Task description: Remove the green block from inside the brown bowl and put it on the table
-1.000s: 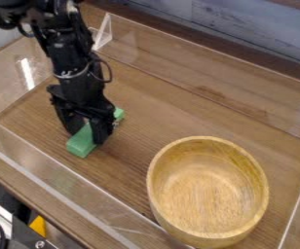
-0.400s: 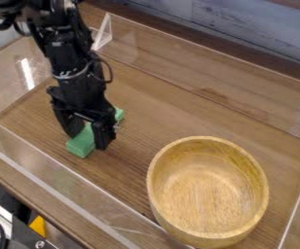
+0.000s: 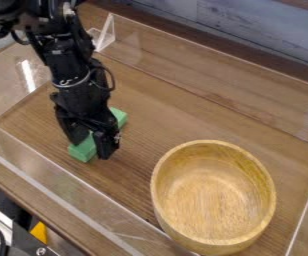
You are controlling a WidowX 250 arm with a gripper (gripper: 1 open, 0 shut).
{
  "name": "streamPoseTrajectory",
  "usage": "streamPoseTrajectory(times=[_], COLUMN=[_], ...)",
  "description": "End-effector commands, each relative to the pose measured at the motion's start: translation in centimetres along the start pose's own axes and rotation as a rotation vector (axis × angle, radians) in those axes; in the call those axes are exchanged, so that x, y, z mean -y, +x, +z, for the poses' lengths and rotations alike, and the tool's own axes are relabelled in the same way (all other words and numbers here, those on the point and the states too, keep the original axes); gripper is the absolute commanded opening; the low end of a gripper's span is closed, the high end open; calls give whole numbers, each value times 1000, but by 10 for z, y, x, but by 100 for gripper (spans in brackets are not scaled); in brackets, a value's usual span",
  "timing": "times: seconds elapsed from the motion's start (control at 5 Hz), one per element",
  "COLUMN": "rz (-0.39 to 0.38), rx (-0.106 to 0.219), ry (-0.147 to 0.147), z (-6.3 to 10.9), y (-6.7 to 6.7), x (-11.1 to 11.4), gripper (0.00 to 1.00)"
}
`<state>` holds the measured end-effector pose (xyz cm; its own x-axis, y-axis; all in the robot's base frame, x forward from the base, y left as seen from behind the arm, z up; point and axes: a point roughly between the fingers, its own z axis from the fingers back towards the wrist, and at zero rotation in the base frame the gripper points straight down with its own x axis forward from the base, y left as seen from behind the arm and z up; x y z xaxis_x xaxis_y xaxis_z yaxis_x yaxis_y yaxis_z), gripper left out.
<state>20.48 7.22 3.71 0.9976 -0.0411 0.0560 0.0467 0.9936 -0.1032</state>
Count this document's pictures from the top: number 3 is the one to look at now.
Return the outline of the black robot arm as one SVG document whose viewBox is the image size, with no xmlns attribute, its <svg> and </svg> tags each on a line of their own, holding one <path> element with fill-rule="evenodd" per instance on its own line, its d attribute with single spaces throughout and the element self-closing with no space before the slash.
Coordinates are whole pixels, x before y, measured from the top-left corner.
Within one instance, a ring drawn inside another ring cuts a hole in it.
<svg viewBox="0 0 308 256">
<path fill-rule="evenodd" d="M 72 145 L 91 139 L 106 160 L 119 148 L 119 126 L 109 107 L 115 78 L 93 57 L 95 46 L 78 14 L 84 0 L 0 0 L 0 38 L 32 47 L 51 74 L 59 126 Z"/>
</svg>

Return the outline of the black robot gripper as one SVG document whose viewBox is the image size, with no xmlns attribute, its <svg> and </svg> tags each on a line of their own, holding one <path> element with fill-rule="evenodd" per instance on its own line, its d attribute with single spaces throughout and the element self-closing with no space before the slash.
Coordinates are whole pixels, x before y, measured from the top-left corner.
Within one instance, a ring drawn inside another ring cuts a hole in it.
<svg viewBox="0 0 308 256">
<path fill-rule="evenodd" d="M 79 145 L 93 133 L 97 155 L 107 160 L 119 148 L 121 133 L 109 107 L 114 86 L 105 74 L 89 74 L 78 80 L 52 81 L 56 91 L 50 99 L 55 116 L 71 144 Z"/>
</svg>

